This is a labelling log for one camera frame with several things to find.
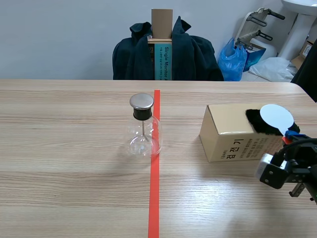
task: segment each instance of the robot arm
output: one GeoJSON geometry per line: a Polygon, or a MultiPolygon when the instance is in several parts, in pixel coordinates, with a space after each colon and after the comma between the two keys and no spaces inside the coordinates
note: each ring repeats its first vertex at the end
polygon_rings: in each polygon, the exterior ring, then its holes
{"type": "Polygon", "coordinates": [[[263,183],[280,189],[286,182],[297,183],[292,197],[306,188],[317,204],[317,138],[287,131],[283,149],[274,156],[264,154],[255,176],[263,183]]]}

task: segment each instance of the metal handle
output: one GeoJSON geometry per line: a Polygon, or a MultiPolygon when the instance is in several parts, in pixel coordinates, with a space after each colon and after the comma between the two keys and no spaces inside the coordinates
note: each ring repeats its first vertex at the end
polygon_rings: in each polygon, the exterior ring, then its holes
{"type": "Polygon", "coordinates": [[[261,32],[260,30],[258,31],[257,33],[257,36],[261,36],[262,38],[268,40],[268,41],[271,41],[273,40],[273,37],[267,35],[267,34],[264,34],[263,32],[261,32]]]}
{"type": "Polygon", "coordinates": [[[268,10],[268,15],[272,15],[272,16],[275,16],[281,20],[284,20],[285,19],[285,16],[281,15],[281,14],[278,14],[274,11],[272,11],[271,9],[268,10]]]}
{"type": "Polygon", "coordinates": [[[242,46],[244,46],[244,48],[246,48],[246,49],[248,49],[250,51],[253,50],[253,46],[250,46],[247,43],[244,43],[243,41],[240,40],[240,38],[237,39],[236,46],[237,45],[242,45],[242,46]]]}
{"type": "Polygon", "coordinates": [[[254,17],[252,15],[248,16],[247,21],[254,22],[254,23],[256,23],[256,24],[258,24],[258,25],[260,25],[262,27],[266,27],[267,26],[267,23],[265,21],[262,21],[262,20],[254,17]]]}

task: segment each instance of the silver lid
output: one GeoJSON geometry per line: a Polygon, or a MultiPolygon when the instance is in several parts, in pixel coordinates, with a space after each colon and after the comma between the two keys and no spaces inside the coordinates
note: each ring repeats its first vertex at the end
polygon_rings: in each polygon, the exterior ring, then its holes
{"type": "Polygon", "coordinates": [[[130,98],[130,105],[137,110],[150,109],[154,104],[154,98],[146,93],[138,93],[130,98]]]}

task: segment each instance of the sink pedestal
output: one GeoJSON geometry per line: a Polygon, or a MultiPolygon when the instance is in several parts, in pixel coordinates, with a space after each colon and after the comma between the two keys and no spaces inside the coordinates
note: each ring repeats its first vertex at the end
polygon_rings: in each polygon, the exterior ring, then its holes
{"type": "Polygon", "coordinates": [[[298,56],[315,19],[316,16],[298,14],[297,20],[278,55],[279,57],[292,60],[298,56]]]}

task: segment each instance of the wooden table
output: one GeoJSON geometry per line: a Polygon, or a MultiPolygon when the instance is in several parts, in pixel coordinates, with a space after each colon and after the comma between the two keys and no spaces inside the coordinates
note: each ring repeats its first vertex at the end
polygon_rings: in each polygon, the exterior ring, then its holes
{"type": "Polygon", "coordinates": [[[123,146],[129,98],[161,90],[161,238],[315,238],[316,205],[253,177],[258,161],[209,164],[207,104],[285,106],[317,136],[291,83],[0,80],[0,237],[146,238],[150,159],[123,146]]]}

